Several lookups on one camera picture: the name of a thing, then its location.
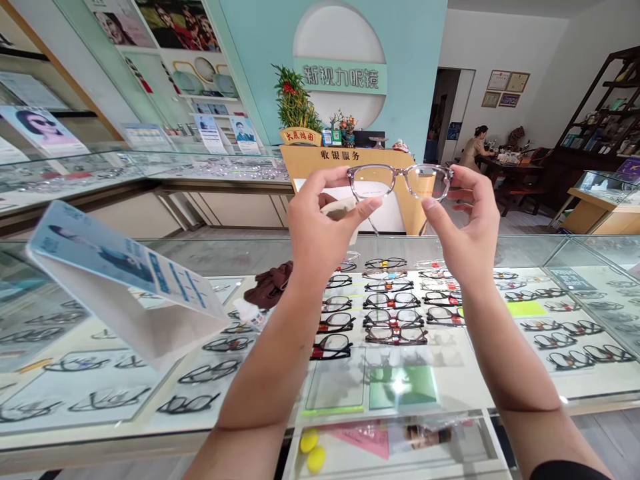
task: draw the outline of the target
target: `small bottle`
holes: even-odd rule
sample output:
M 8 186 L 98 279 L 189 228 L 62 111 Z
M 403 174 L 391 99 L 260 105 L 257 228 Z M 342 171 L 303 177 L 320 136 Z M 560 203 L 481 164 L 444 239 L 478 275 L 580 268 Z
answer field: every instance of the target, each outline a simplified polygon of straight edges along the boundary
M 267 324 L 265 316 L 260 312 L 257 305 L 239 298 L 233 301 L 233 306 L 238 310 L 240 321 L 248 322 L 254 329 L 262 331 Z

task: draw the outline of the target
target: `forearm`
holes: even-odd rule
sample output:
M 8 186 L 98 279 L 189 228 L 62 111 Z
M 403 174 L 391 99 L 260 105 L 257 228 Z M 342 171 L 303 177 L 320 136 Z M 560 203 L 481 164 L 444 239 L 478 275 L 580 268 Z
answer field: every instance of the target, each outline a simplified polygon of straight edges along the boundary
M 462 288 L 467 330 L 493 401 L 499 409 L 549 411 L 561 403 L 549 374 L 487 279 Z
M 248 429 L 286 422 L 307 374 L 320 319 L 322 283 L 291 274 L 287 289 L 234 378 L 217 427 Z

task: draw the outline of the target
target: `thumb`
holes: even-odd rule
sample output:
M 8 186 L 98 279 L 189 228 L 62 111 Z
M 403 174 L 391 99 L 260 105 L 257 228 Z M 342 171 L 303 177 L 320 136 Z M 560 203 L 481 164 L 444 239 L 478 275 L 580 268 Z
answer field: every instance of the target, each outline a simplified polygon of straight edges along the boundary
M 380 208 L 381 205 L 382 198 L 380 197 L 362 200 L 362 202 L 357 203 L 355 208 L 340 220 L 340 223 L 344 225 L 346 230 L 353 233 L 356 228 L 358 228 L 364 220 L 368 219 L 373 212 Z
M 433 197 L 422 200 L 422 208 L 425 211 L 428 222 L 442 240 L 451 238 L 458 228 L 453 224 L 445 208 Z

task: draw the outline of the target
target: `computer monitor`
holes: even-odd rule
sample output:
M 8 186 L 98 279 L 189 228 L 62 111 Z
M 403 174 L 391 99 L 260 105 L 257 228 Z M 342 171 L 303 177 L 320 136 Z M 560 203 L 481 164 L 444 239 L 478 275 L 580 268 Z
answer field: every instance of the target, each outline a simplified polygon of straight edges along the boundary
M 369 140 L 369 137 L 385 138 L 383 131 L 354 130 L 353 134 L 355 136 L 355 146 L 359 148 L 373 148 L 375 146 L 375 142 Z

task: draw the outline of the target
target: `cardboard display stand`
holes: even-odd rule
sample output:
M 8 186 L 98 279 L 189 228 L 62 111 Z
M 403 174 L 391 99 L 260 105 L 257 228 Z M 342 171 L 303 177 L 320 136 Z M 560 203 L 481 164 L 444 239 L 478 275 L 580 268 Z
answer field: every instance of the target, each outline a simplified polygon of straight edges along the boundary
M 27 254 L 156 370 L 230 324 L 204 277 L 62 201 L 45 212 Z M 129 287 L 166 302 L 145 309 Z
M 376 150 L 376 149 L 347 149 L 333 147 L 310 147 L 301 145 L 281 145 L 280 151 L 287 166 L 289 177 L 293 190 L 297 193 L 295 184 L 296 179 L 306 179 L 311 172 L 348 165 L 357 167 L 377 163 L 379 165 L 388 165 L 396 169 L 406 169 L 415 165 L 414 160 L 404 152 L 396 150 Z M 366 181 L 382 181 L 387 182 L 387 177 L 376 178 L 381 176 L 382 171 L 367 172 Z M 425 177 L 424 185 L 421 190 L 430 195 L 433 192 L 434 177 Z M 418 235 L 420 228 L 426 220 L 425 212 L 422 209 L 421 200 L 415 198 L 407 189 L 405 179 L 397 177 L 395 188 L 400 213 L 405 226 L 407 235 Z

